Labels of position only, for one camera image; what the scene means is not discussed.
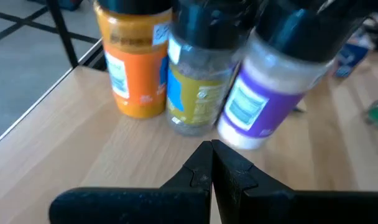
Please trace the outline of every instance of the white label sticker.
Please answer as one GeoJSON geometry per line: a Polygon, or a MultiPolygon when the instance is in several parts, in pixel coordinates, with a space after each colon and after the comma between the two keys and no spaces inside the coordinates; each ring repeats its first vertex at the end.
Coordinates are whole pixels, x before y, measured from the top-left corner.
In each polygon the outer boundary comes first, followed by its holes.
{"type": "Polygon", "coordinates": [[[164,44],[170,33],[170,23],[157,24],[153,28],[153,45],[164,44]]]}
{"type": "Polygon", "coordinates": [[[224,110],[228,118],[235,125],[248,131],[261,114],[261,111],[265,108],[268,101],[268,98],[251,91],[251,89],[238,78],[224,110]]]}
{"type": "Polygon", "coordinates": [[[123,98],[129,98],[126,67],[122,60],[105,53],[112,89],[123,98]]]}
{"type": "Polygon", "coordinates": [[[181,45],[175,41],[175,39],[170,35],[170,39],[168,41],[168,56],[170,60],[177,64],[179,62],[179,55],[181,54],[181,45]]]}

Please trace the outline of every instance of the purple label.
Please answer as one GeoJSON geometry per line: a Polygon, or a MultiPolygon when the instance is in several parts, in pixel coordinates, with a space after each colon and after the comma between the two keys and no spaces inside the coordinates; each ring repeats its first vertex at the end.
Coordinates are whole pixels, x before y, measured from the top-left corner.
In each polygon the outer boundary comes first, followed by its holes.
{"type": "Polygon", "coordinates": [[[304,94],[288,95],[270,90],[241,69],[222,116],[237,132],[264,138],[276,130],[304,94]]]}

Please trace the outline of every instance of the seasoning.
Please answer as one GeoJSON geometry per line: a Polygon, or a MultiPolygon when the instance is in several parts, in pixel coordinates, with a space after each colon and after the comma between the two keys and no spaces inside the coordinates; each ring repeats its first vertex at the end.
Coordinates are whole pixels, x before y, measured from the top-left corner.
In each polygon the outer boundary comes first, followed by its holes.
{"type": "Polygon", "coordinates": [[[170,1],[94,2],[118,108],[134,118],[165,109],[170,1]]]}
{"type": "Polygon", "coordinates": [[[249,1],[178,1],[169,39],[167,120],[199,136],[214,125],[252,14],[249,1]]]}
{"type": "Polygon", "coordinates": [[[290,4],[268,1],[250,34],[217,127],[237,149],[256,149],[274,133],[364,20],[321,16],[290,4]]]}

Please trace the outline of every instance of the orange label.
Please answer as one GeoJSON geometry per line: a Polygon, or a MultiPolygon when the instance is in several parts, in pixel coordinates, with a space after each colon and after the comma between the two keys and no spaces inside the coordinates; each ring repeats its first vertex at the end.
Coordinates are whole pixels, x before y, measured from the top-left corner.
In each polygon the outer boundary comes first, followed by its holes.
{"type": "Polygon", "coordinates": [[[164,100],[168,68],[165,48],[147,54],[129,54],[104,43],[104,49],[117,95],[135,105],[164,100]]]}

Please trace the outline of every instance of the metal bar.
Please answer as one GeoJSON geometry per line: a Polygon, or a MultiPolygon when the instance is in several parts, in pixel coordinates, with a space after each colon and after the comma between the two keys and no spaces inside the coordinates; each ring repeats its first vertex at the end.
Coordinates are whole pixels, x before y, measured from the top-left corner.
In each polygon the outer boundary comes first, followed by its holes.
{"type": "Polygon", "coordinates": [[[73,44],[71,43],[69,32],[67,31],[65,21],[63,20],[62,13],[60,12],[59,3],[57,0],[47,0],[47,6],[51,12],[52,19],[59,32],[66,54],[69,58],[70,65],[75,68],[78,65],[77,56],[73,44]]]}

